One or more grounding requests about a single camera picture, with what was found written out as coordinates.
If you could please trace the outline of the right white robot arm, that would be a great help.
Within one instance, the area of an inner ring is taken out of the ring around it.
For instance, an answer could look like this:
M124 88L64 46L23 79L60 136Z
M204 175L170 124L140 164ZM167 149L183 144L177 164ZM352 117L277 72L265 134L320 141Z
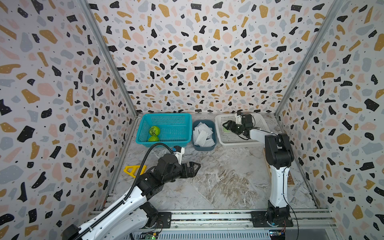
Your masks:
M288 176L294 160L293 150L287 134L277 134L257 127L251 114L237 113L235 120L222 123L225 130L242 140L257 141L265 145L265 157L271 171L271 195L264 219L271 227L292 227L292 210L287 197Z

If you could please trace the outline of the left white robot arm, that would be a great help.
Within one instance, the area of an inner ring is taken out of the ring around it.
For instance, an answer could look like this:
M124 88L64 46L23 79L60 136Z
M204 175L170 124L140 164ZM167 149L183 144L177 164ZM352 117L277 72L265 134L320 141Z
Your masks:
M141 228L157 224L158 210L149 200L167 183L193 178L201 164L180 164L174 154L165 154L158 164L136 178L135 186L99 215L77 227L67 227L64 240L117 240Z

